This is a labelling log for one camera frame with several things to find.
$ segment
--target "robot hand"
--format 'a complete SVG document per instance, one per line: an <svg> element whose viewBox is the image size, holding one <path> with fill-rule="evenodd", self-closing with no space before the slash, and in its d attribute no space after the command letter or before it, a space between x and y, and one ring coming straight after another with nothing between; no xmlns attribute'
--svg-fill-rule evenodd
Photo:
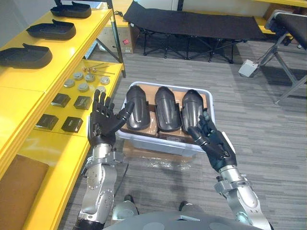
<svg viewBox="0 0 307 230"><path fill-rule="evenodd" d="M216 192L227 199L235 220L263 230L271 230L260 202L245 175L237 169L236 155L230 141L218 131L208 114L200 115L196 127L188 128L196 144L207 153L211 166L220 174Z"/></svg>
<svg viewBox="0 0 307 230"><path fill-rule="evenodd" d="M236 166L234 151L206 112L200 115L198 126L190 126L188 132L195 143L207 153L211 166L217 172L226 165Z"/></svg>
<svg viewBox="0 0 307 230"><path fill-rule="evenodd" d="M134 103L128 102L117 115L113 113L114 104L111 99L106 98L106 93L102 92L99 100L100 91L94 94L93 111L89 117L89 127L87 138L91 146L98 144L115 144L115 132L119 130L130 117Z"/></svg>

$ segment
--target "cardboard box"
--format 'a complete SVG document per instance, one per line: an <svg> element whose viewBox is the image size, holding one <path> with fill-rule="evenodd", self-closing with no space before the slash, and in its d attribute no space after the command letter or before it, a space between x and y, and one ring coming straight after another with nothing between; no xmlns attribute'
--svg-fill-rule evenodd
<svg viewBox="0 0 307 230"><path fill-rule="evenodd" d="M151 113L151 117L152 117L152 115L155 115L155 113L154 113L155 112L154 97L155 97L156 92L159 89L159 86L144 85L144 84L139 84L139 86L144 90L144 92L146 94L146 100L149 103L149 109L151 111L150 113ZM175 101L176 101L176 103L179 104L179 108L181 110L182 109L182 98L184 97L186 92L173 91L173 89L171 89L171 88L170 88L170 90L174 93ZM204 94L200 94L200 95L203 99L204 108L207 108L206 95L204 95ZM153 133L152 133L153 130L145 129L145 130L140 130L140 131L134 131L134 130L129 130L126 125L121 129L121 131L135 133L135 134L143 135L143 136L152 136L153 135ZM171 140L171 141L176 141L176 142L194 144L192 137L188 133L184 132L182 129L179 129L179 130L174 131L174 132L158 131L158 133L155 134L153 137L158 137L158 138L164 139L164 140Z"/></svg>
<svg viewBox="0 0 307 230"><path fill-rule="evenodd" d="M156 138L158 136L157 134L158 127L157 127L157 122L155 119L155 114L154 112L149 112L149 114L150 114L150 125L148 128L143 129L143 130L132 130L132 129L128 129L127 124L125 124L120 130L126 133L134 133L137 135Z"/></svg>
<svg viewBox="0 0 307 230"><path fill-rule="evenodd" d="M133 54L136 41L140 33L139 29L136 26L132 27L129 23L127 23L127 26L117 27L117 30L122 53ZM106 26L102 33L98 36L98 39L112 52L117 52L112 27Z"/></svg>
<svg viewBox="0 0 307 230"><path fill-rule="evenodd" d="M48 167L30 158L15 156L0 180L1 229L22 229Z"/></svg>
<svg viewBox="0 0 307 230"><path fill-rule="evenodd" d="M123 153L126 157L138 158L154 158L173 162L186 163L193 159L193 157L184 157L176 154L169 154L164 152L152 151L147 149L137 149L129 141L125 140Z"/></svg>
<svg viewBox="0 0 307 230"><path fill-rule="evenodd" d="M264 13L263 18L265 20L268 20L270 18L270 16L272 15L274 10L282 10L282 11L287 11L287 12L292 13L295 10L295 8L293 6L289 6L289 5L271 3L270 6L268 7L267 11Z"/></svg>

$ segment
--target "metal stand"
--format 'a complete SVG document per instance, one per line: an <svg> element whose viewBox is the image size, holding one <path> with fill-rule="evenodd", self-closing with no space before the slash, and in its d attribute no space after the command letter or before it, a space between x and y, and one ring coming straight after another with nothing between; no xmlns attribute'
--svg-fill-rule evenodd
<svg viewBox="0 0 307 230"><path fill-rule="evenodd" d="M220 39L218 38L216 40L216 43L214 44L214 46L210 45L208 42L204 41L203 38L201 37L196 37L196 36L190 36L190 35L186 35L184 36L186 39L187 39L187 45L186 45L186 55L183 55L181 53L179 53L178 50L174 49L172 46L169 45L169 37L172 35L172 34L165 34L165 42L164 43L161 43L159 42L157 39L155 39L155 37L153 36L154 34L158 34L157 32L154 32L154 31L148 31L144 28L140 28L140 31L141 33L144 34L144 47L143 47L143 54L144 56L156 51L156 50L163 50L164 51L164 58L167 58L167 54L168 54L168 51L173 51L174 53L176 53L180 58L183 58L185 60L190 60L190 59L193 59L193 58L197 58L199 56L202 56L202 55L205 55L205 54L209 54L209 62L211 62L214 54L218 54L220 56L222 56L224 59L226 59L230 64L233 64L234 62L234 45L237 44L237 43L240 43L240 42L246 42L246 40L229 40L229 39ZM158 43L160 43L157 47L149 50L149 51L146 51L146 47L147 47L147 36L150 36L152 39L155 39ZM191 57L189 57L189 45L190 45L190 40L191 38L197 38L201 43L203 43L209 50L205 51L205 52L202 52L202 53L199 53L199 54L195 54ZM224 54L224 48L225 47L228 47L228 46L231 46L231 57L227 57L225 54Z"/></svg>
<svg viewBox="0 0 307 230"><path fill-rule="evenodd" d="M57 6L62 5L61 0L54 0L54 1L55 1ZM117 27L116 27L116 21L115 21L115 17L114 17L114 10L113 10L112 0L91 0L91 1L106 2L107 3L107 8L112 10L111 26L112 26L112 31L113 31L114 39L115 39L115 44L116 44L116 50L117 50L117 53L118 53L118 57L110 49L108 49L98 38L96 39L96 42L99 45L101 45L110 55L112 55L112 57L114 57L116 61L118 61L119 63L123 63L123 65L124 65L123 55L122 55L122 52L121 52L120 42L119 42L119 37L118 37L118 31L117 31ZM90 50L90 52L88 54L86 54L85 57L89 58L92 55L93 51L94 51L94 48L92 48ZM122 70L121 73L122 73L123 78L125 78L126 77L125 65L124 65L124 70Z"/></svg>
<svg viewBox="0 0 307 230"><path fill-rule="evenodd" d="M171 34L165 34L165 43L160 43L160 46L158 46L158 47L156 47L154 49L151 49L150 51L146 52L147 36L150 36L151 38L155 39L155 37L153 35L154 34L158 34L158 33L154 32L154 31L145 30L144 28L140 28L140 31L141 31L141 33L144 34L144 49L143 49L143 55L144 56L146 56L146 55L148 55L148 54L150 54L150 53L152 53L152 52L154 52L156 50L162 49L162 50L164 50L164 58L167 58L168 51L171 50L174 53L176 53L178 56L180 56L181 58L188 59L187 58L188 56L185 57L184 55L179 53L178 50L175 50L173 47L171 47L169 45L169 37L171 36Z"/></svg>
<svg viewBox="0 0 307 230"><path fill-rule="evenodd" d="M280 100L286 98L287 96L289 96L291 93L293 93L295 90L297 90L300 86L302 86L306 80L307 80L307 75L305 75L301 80L297 80L296 77L294 76L294 74L292 73L292 71L288 68L288 66L286 65L286 63L283 61L282 57L279 55L277 48L278 46L281 44L281 42L285 39L285 37L287 36L288 32L285 32L278 40L277 42L270 48L270 51L263 57L263 59L261 60L259 66L264 66L265 64L267 64L272 57L276 57L276 59L278 60L278 62L281 64L282 68L284 69L285 73L287 74L287 76L289 77L289 79L292 82L292 86L290 89L288 89L286 92L284 92L281 97L275 101L275 104L278 104L280 102Z"/></svg>
<svg viewBox="0 0 307 230"><path fill-rule="evenodd" d="M189 59L193 59L193 58L197 58L199 56L202 56L202 55L205 55L205 54L208 54L209 53L209 60L208 62L211 62L214 54L218 54L220 56L222 56L223 58L225 58L230 64L233 64L234 62L234 45L235 44L238 44L240 42L245 42L245 40L227 40L227 39L221 39L221 38L218 38L216 40L216 43L214 46L208 44L207 42L205 42L202 38L199 38L197 37L197 39L202 42L205 46L207 46L209 48L209 50L205 51L205 52L202 52L202 53L199 53L199 54L195 54L191 57L189 57ZM223 45L225 42L227 41L230 41L229 44L226 44L226 45ZM224 53L224 48L228 47L228 46L231 46L231 58L228 58Z"/></svg>

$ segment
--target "black cable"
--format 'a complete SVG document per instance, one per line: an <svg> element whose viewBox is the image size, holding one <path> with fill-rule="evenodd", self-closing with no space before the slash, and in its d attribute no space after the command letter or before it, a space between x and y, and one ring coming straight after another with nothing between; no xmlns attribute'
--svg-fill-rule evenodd
<svg viewBox="0 0 307 230"><path fill-rule="evenodd" d="M265 55L267 55L267 54L272 50L272 48L274 47L274 45L272 45L272 46L267 50L267 52L265 52L265 54L262 55L260 58L258 58L255 62L256 62L256 63L259 63L259 60L260 60L261 58L263 58Z"/></svg>
<svg viewBox="0 0 307 230"><path fill-rule="evenodd" d="M125 170L125 172L124 172L124 174L123 174L123 177L121 178L121 181L119 182L119 185L118 185L118 187L117 187L117 189L116 189L116 191L115 191L115 193L114 193L114 197L116 196L116 194L117 194L117 192L118 192L118 190L119 190L121 184L122 184L123 181L124 181L124 178L125 178L125 176L126 176L128 167L129 167L129 163L127 164L127 167L126 167L126 170Z"/></svg>

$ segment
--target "gray carpet floor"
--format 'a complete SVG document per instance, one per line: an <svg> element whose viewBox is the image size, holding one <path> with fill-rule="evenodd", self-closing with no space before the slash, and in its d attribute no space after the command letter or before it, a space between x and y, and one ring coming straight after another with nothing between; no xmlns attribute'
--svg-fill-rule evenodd
<svg viewBox="0 0 307 230"><path fill-rule="evenodd" d="M245 59L256 60L272 43L247 42L235 49L235 63L207 57L164 59L162 53L144 57L142 47L124 55L127 78L121 79L114 96L116 111L122 106L134 81L156 82L209 90L213 95L218 129L227 133L236 149L238 168L253 183L264 215L276 230L304 230L307 209L306 175L306 89L273 103L291 85L279 63L272 59L252 79L237 73ZM306 55L296 45L282 47L282 57L299 77L306 73ZM96 50L91 59L108 60ZM123 140L117 139L122 150ZM177 210L182 200L199 204L208 214L233 218L223 197L213 186L217 173L205 154L197 154L185 164L155 159L126 159L130 166L115 198L131 194L140 213ZM118 180L126 164L116 166ZM60 230L71 230L81 208L86 180L79 177Z"/></svg>

